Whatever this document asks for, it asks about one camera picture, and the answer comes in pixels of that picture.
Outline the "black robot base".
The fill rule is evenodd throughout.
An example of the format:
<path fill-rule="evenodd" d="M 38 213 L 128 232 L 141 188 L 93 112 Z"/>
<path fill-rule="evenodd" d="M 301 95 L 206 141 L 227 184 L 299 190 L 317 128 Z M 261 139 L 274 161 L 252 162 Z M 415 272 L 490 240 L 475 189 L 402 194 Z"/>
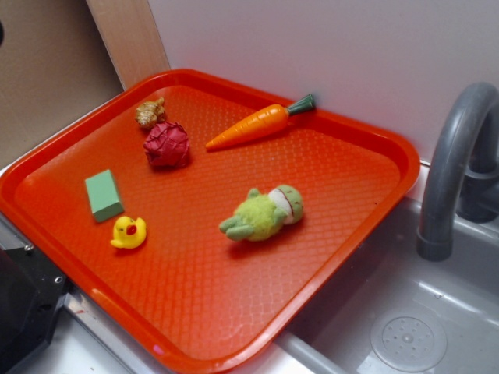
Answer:
<path fill-rule="evenodd" d="M 48 348 L 69 290 L 67 276 L 35 245 L 1 234 L 1 372 Z"/>

